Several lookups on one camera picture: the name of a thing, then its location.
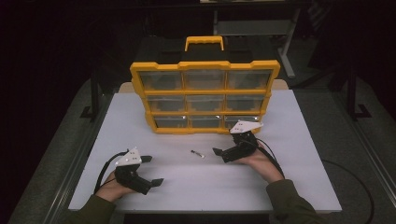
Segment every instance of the floor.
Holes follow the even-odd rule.
[[[125,28],[131,27],[122,26],[114,29]],[[97,29],[101,29],[101,27],[95,27],[95,31],[99,32]],[[130,34],[130,37],[138,39],[135,34]],[[125,36],[116,36],[116,38],[123,39]],[[137,45],[130,38],[125,39],[128,40],[121,41],[131,42],[129,46]],[[33,40],[37,41],[40,38],[36,36]],[[96,52],[96,50],[99,52],[106,51],[106,43],[103,42],[96,42],[95,45],[100,48],[93,49],[93,52]],[[58,60],[64,59],[68,62],[76,62],[70,60],[74,56],[75,49],[70,49],[66,56],[62,55],[61,57],[55,50],[58,45],[55,42],[49,43],[53,46],[46,49],[49,52],[48,54],[37,53],[23,55],[23,57],[20,55],[20,57],[27,61],[29,57],[57,55]],[[307,66],[316,44],[317,40],[315,38],[294,38],[288,55],[296,78],[288,78],[284,71],[281,72],[279,78],[286,80],[292,87],[320,72]],[[70,45],[70,41],[65,41],[61,47],[67,49],[68,45]],[[119,60],[113,54],[103,56],[99,60],[99,62],[102,62],[100,72],[114,76],[128,73],[128,66],[123,68],[123,65],[129,63],[133,54],[126,49],[120,49],[120,54],[117,55],[120,58],[122,58],[120,55],[123,55],[123,60]],[[84,59],[80,54],[79,57],[81,58],[78,58],[78,61]],[[87,106],[91,105],[89,78],[82,77],[82,75],[67,78],[68,72],[78,73],[78,70],[47,68],[44,65],[48,61],[52,62],[50,57],[41,57],[41,69],[33,72],[35,74],[45,73],[46,69],[49,69],[52,74],[59,73],[65,77],[60,82],[67,82],[73,86],[71,84],[73,80],[70,80],[72,78],[78,79],[74,80],[73,83],[81,84],[74,88],[75,94],[71,97],[68,96],[71,104],[64,107],[64,116],[59,125],[52,125],[55,126],[53,128],[54,134],[51,134],[50,131],[46,134],[46,136],[50,136],[50,142],[48,146],[45,146],[46,150],[43,151],[38,166],[30,171],[33,177],[28,182],[9,223],[61,223],[70,214],[67,205],[73,195],[73,189],[78,182],[95,136],[99,132],[101,122],[106,115],[106,108],[111,102],[112,93],[117,91],[117,86],[122,79],[115,78],[116,80],[113,80],[109,78],[112,76],[100,76],[99,74],[102,82],[110,83],[108,88],[102,86],[103,94],[100,94],[99,97],[101,103],[99,113],[96,119],[82,118],[81,113]],[[332,74],[329,74],[304,89],[294,90],[319,156],[323,159],[323,164],[343,207],[343,211],[340,213],[323,216],[329,219],[330,223],[366,223],[366,220],[369,219],[372,220],[370,223],[394,223],[394,220],[396,220],[396,188],[394,184],[394,180],[396,180],[396,163],[394,162],[396,158],[396,150],[394,149],[396,148],[396,122],[378,102],[370,85],[361,79],[358,79],[357,83],[357,105],[365,105],[371,117],[358,119],[357,121],[351,119],[345,109],[346,86],[341,91],[329,91],[328,84],[331,79]],[[29,83],[37,82],[34,78],[29,79],[29,81]],[[51,83],[56,84],[53,88],[64,90],[62,89],[63,85],[53,81]],[[41,96],[45,96],[45,99],[49,102],[63,99],[62,96],[60,99],[52,99],[50,94],[40,91],[40,86],[33,89],[28,88],[28,90],[39,91]],[[39,102],[40,98],[34,98],[34,100]],[[44,115],[36,114],[36,116],[41,118]],[[277,223],[272,216],[270,218],[271,223]],[[111,223],[118,224],[122,221],[123,215],[115,214]]]

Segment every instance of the wire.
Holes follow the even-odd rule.
[[[277,161],[277,160],[276,160],[276,157],[275,157],[275,154],[274,154],[274,152],[272,151],[272,149],[271,149],[264,141],[262,141],[260,138],[256,138],[256,139],[259,140],[260,142],[262,142],[263,144],[265,144],[266,147],[268,147],[268,149],[271,151],[271,154],[272,154],[273,157],[274,157],[274,160]]]
[[[102,186],[104,186],[104,185],[110,183],[111,181],[113,181],[113,180],[115,180],[115,179],[116,179],[116,178],[112,178],[112,179],[110,179],[110,180],[107,180],[105,183],[103,183],[103,185],[100,186],[100,188],[101,188]]]
[[[105,163],[105,165],[104,165],[103,168],[102,168],[102,171],[100,172],[100,174],[99,174],[99,176],[98,176],[98,179],[96,180],[96,185],[95,185],[95,189],[94,189],[93,193],[96,193],[96,192],[99,190],[99,188],[101,188],[101,187],[104,185],[104,184],[101,185],[101,183],[102,183],[102,179],[103,179],[103,176],[105,175],[105,171],[107,170],[108,165],[109,165],[114,159],[116,159],[118,156],[123,156],[123,155],[127,154],[128,151],[129,151],[129,149],[126,150],[125,152],[117,153],[116,155],[114,155],[110,160],[108,160],[108,161]]]
[[[370,190],[367,188],[367,186],[363,183],[363,181],[361,181],[361,179],[359,179],[355,174],[353,174],[351,171],[349,171],[349,170],[348,170],[347,168],[345,168],[344,166],[342,166],[342,165],[340,165],[340,164],[338,164],[338,163],[335,163],[335,162],[333,162],[333,161],[327,161],[327,160],[322,160],[322,161],[327,162],[327,163],[332,164],[332,165],[335,165],[335,166],[338,166],[338,167],[341,168],[342,170],[346,171],[347,173],[349,173],[350,175],[352,175],[353,177],[355,177],[356,180],[358,180],[358,182],[361,184],[361,186],[362,186],[362,187],[364,188],[364,190],[366,191],[367,196],[368,196],[369,199],[370,199],[370,206],[371,206],[371,208],[370,208],[370,216],[368,217],[367,221],[364,222],[364,223],[365,223],[365,224],[371,223],[372,220],[373,220],[373,217],[374,217],[375,203],[374,203],[373,196],[372,196]]]

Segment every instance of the black cable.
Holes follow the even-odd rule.
[[[335,166],[338,166],[338,167],[341,168],[342,170],[346,171],[347,173],[349,173],[350,175],[352,175],[353,177],[355,177],[356,180],[358,180],[358,182],[361,184],[361,186],[362,186],[362,187],[364,188],[364,190],[366,191],[367,196],[368,196],[369,199],[370,199],[370,206],[371,206],[371,209],[370,209],[370,216],[368,217],[367,221],[364,222],[364,223],[365,223],[365,224],[371,223],[372,220],[373,220],[373,217],[374,217],[375,203],[374,203],[373,196],[372,196],[370,190],[367,188],[367,186],[366,186],[366,185],[363,183],[363,181],[361,181],[355,174],[353,174],[351,171],[349,171],[349,170],[348,170],[347,168],[345,168],[344,166],[342,166],[342,165],[340,165],[340,164],[338,164],[338,163],[335,163],[335,162],[333,162],[333,161],[326,161],[326,160],[322,160],[322,161],[327,162],[327,163],[332,164],[332,165],[335,165]]]
[[[103,168],[102,168],[102,171],[100,172],[100,174],[99,174],[99,176],[98,176],[98,179],[97,179],[97,181],[96,181],[95,190],[93,191],[93,193],[96,193],[96,192],[99,190],[99,188],[101,188],[101,187],[104,185],[104,184],[103,184],[103,185],[101,186],[101,183],[102,183],[102,179],[103,179],[103,176],[105,175],[105,172],[106,172],[106,170],[107,170],[108,165],[109,165],[114,159],[116,159],[118,156],[123,156],[123,155],[127,154],[128,151],[129,151],[129,149],[128,149],[126,152],[120,152],[120,153],[114,155],[110,160],[108,160],[108,161],[105,163],[105,165],[104,165]]]
[[[244,142],[244,143],[248,143],[248,144],[250,144],[250,145],[253,145],[255,148],[257,148],[260,152],[262,152],[262,154],[264,154],[267,158],[268,158],[268,160],[275,166],[275,168],[282,174],[282,176],[283,177],[285,177],[285,174],[283,174],[283,170],[282,170],[282,168],[280,167],[280,165],[279,165],[279,163],[277,162],[277,160],[276,160],[276,158],[275,158],[275,155],[274,155],[274,152],[271,150],[271,148],[269,148],[270,150],[271,150],[271,153],[273,154],[273,156],[271,156],[271,154],[269,154],[268,152],[267,152],[267,150],[265,150],[265,148],[263,148],[263,147],[258,147],[258,146],[256,146],[256,145],[254,145],[253,143],[251,143],[251,142],[249,142],[249,141],[247,141],[247,140],[244,140],[244,139],[241,139],[240,140],[241,142]]]
[[[271,154],[273,154],[274,160],[276,161],[276,157],[274,152],[272,151],[272,149],[264,142],[262,141],[260,138],[256,138],[257,140],[261,141],[263,144],[265,144],[266,147],[268,147],[268,149],[271,151]]]
[[[100,188],[101,188],[102,186],[104,186],[104,185],[110,183],[111,181],[113,181],[113,180],[115,180],[115,179],[116,179],[116,178],[112,178],[112,179],[110,179],[110,180],[107,180],[105,183],[103,183],[103,185],[100,186]]]

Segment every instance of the grey surface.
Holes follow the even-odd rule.
[[[317,70],[306,65],[315,44],[314,39],[293,40],[288,55],[297,76],[295,79],[289,79],[281,73],[279,77],[285,79],[289,85],[312,77]],[[351,127],[349,117],[344,114],[345,91],[341,91],[337,96],[327,91],[326,85],[330,78],[331,76],[325,77],[307,89],[295,92],[318,153],[322,159],[343,165],[364,182],[375,199],[375,216],[372,223],[394,223],[395,207],[379,183],[364,146]],[[87,132],[93,132],[93,124],[88,119],[79,117],[83,108],[90,104],[90,97],[90,87],[86,84],[81,87],[70,106],[9,223],[44,223],[43,220],[63,183],[64,172],[70,168],[71,160],[86,141],[84,136],[89,135]],[[359,119],[359,126],[374,146],[389,174],[396,179],[395,121],[376,100],[371,88],[360,80],[357,103],[366,105],[373,116],[370,119]],[[330,223],[363,223],[369,215],[370,206],[362,186],[340,168],[327,163],[324,165],[344,209],[341,213],[327,215]],[[58,221],[54,219],[52,223],[64,220],[68,216],[66,207],[67,201],[59,207],[59,213],[55,218]],[[123,215],[115,214],[112,223],[122,223],[122,220]]]

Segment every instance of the clear plastic drawer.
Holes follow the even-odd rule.
[[[187,95],[188,111],[220,111],[224,95]]]
[[[140,71],[145,90],[181,90],[181,74],[178,71]]]
[[[148,104],[153,112],[185,110],[183,95],[150,95]]]
[[[158,128],[187,128],[186,116],[154,116]]]
[[[233,128],[235,124],[239,120],[244,120],[244,121],[252,121],[252,122],[259,122],[260,121],[260,116],[252,116],[252,115],[245,115],[245,116],[234,116],[234,115],[227,115],[224,116],[224,126],[227,129]]]
[[[231,70],[228,72],[228,89],[249,90],[267,88],[273,70]]]
[[[189,116],[192,128],[219,128],[221,116],[218,115],[195,115]]]
[[[226,111],[260,111],[263,94],[226,95]]]
[[[187,90],[224,89],[224,71],[222,70],[187,70],[184,75]]]

